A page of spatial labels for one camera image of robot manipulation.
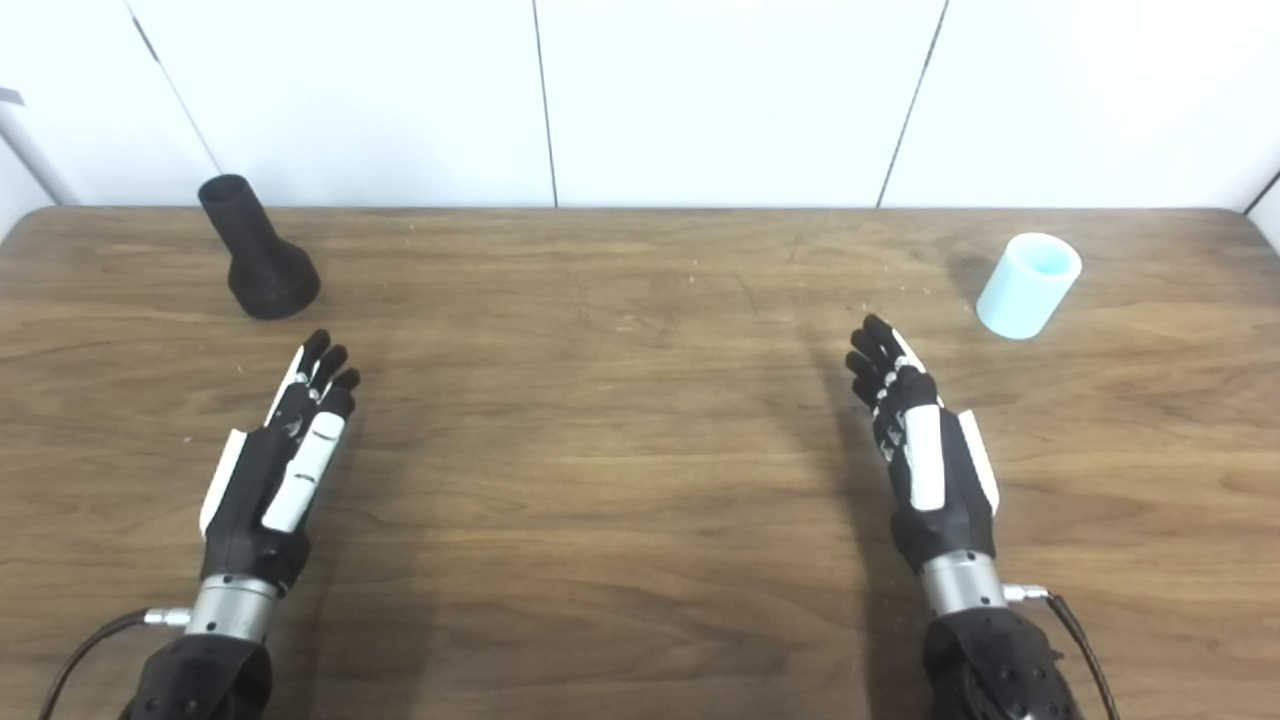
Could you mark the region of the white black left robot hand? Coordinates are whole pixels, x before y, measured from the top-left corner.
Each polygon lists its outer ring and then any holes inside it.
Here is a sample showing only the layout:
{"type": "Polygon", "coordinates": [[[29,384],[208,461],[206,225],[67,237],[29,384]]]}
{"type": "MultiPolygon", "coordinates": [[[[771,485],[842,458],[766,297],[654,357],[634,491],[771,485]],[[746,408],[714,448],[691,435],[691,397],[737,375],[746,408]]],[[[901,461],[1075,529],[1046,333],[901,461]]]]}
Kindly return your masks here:
{"type": "Polygon", "coordinates": [[[232,430],[198,516],[200,578],[261,582],[278,596],[300,579],[306,524],[355,414],[360,373],[348,350],[315,331],[294,352],[262,425],[232,430]]]}

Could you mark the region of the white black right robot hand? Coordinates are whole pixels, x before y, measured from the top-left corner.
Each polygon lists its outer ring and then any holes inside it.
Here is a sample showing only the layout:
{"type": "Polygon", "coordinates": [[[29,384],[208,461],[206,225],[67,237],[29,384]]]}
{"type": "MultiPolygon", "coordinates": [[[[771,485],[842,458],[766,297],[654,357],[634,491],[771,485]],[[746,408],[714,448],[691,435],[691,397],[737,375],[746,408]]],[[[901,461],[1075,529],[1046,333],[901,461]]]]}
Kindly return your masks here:
{"type": "Polygon", "coordinates": [[[867,315],[850,342],[846,365],[887,465],[899,552],[914,571],[952,552],[993,557],[1000,492],[975,414],[945,404],[934,377],[881,316],[867,315]]]}

